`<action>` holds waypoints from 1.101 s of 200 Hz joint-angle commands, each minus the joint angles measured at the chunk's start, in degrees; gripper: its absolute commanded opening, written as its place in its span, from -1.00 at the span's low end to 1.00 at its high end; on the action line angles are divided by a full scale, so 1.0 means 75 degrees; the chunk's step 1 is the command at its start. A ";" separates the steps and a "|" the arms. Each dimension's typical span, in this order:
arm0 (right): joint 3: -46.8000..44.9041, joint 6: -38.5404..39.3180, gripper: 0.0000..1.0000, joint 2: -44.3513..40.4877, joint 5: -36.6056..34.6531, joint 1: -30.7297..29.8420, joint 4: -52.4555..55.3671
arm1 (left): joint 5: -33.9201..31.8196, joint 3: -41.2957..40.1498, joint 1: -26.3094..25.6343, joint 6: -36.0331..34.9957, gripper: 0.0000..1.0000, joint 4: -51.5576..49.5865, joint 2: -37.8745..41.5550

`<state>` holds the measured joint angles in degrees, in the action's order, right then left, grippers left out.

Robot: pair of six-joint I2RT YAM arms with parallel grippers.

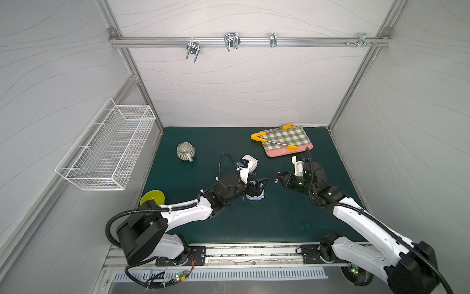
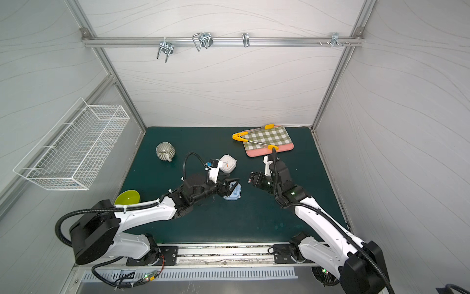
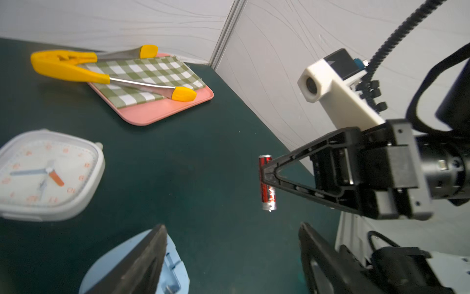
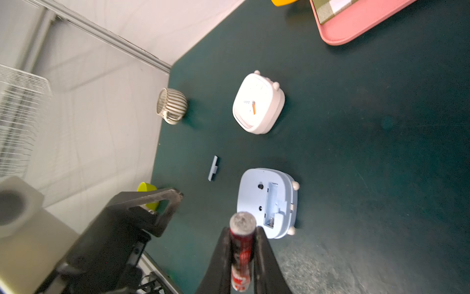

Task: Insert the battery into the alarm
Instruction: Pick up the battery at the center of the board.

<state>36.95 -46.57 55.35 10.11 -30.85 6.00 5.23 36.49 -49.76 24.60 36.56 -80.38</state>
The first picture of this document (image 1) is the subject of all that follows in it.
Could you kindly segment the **blue alarm clock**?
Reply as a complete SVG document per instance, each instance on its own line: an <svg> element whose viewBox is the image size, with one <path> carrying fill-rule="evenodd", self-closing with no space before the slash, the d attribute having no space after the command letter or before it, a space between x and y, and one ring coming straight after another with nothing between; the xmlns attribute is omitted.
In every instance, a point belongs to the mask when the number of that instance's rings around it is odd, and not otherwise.
<svg viewBox="0 0 470 294"><path fill-rule="evenodd" d="M264 191L248 191L246 193L246 199L250 201L261 201L264 199Z"/></svg>

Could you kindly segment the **white alarm clock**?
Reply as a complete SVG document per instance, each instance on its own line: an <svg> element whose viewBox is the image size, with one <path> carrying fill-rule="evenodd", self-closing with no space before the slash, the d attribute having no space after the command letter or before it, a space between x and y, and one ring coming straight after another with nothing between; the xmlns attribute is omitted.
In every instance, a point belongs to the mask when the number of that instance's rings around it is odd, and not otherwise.
<svg viewBox="0 0 470 294"><path fill-rule="evenodd" d="M249 154L244 155L242 159L248 161L248 170L250 173L253 173L258 166L258 160Z"/></svg>

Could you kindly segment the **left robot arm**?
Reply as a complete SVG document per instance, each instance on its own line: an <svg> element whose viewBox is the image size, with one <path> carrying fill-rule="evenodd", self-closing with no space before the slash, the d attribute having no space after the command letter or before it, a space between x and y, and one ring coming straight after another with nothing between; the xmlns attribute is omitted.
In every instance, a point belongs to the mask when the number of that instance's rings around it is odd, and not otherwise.
<svg viewBox="0 0 470 294"><path fill-rule="evenodd" d="M105 235L111 244L122 249L128 265L150 257L167 258L179 265L189 257L189 245L182 235L170 235L169 231L215 218L237 198L261 197L267 183L267 178L253 179L251 174L246 182L229 174L188 202L158 205L155 200L148 200L137 209L113 216L106 224Z"/></svg>

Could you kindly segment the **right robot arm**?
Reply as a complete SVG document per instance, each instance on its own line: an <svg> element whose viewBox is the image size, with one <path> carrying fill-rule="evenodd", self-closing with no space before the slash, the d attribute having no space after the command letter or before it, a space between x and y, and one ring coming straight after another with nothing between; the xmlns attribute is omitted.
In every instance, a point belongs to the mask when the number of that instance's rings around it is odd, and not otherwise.
<svg viewBox="0 0 470 294"><path fill-rule="evenodd" d="M353 198L328 183L318 163L294 162L295 171L278 173L282 186L307 196L364 237L370 246L330 233L320 241L319 256L325 263L343 260L350 264L347 277L364 270L384 281L395 294L430 294L443 278L434 249L426 242L415 243L372 216Z"/></svg>

